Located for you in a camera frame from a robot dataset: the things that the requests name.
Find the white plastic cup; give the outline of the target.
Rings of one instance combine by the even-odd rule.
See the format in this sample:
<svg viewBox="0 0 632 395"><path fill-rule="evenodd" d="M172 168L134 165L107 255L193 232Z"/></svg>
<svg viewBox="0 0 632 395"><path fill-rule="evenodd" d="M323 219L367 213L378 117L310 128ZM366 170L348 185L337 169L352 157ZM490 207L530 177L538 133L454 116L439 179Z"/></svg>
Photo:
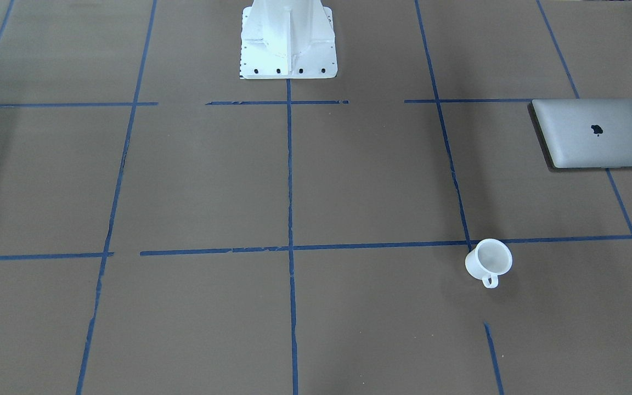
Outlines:
<svg viewBox="0 0 632 395"><path fill-rule="evenodd" d="M511 250L497 239L484 239L465 258L467 272L487 289L499 285L499 277L512 268Z"/></svg>

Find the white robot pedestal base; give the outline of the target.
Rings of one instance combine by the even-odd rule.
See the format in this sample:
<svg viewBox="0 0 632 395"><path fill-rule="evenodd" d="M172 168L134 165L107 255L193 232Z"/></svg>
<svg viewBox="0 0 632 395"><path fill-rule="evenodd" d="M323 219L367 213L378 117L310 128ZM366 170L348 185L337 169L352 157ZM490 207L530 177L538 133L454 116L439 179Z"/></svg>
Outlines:
<svg viewBox="0 0 632 395"><path fill-rule="evenodd" d="M254 1L242 10L239 77L334 78L331 8L321 1Z"/></svg>

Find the silver closed laptop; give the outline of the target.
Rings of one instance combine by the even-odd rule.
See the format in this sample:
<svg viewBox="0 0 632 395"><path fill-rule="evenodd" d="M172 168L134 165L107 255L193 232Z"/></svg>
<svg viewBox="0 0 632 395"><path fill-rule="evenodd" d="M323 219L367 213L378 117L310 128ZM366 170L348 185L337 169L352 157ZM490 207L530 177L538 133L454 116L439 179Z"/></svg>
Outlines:
<svg viewBox="0 0 632 395"><path fill-rule="evenodd" d="M632 98L536 98L530 105L552 168L632 167Z"/></svg>

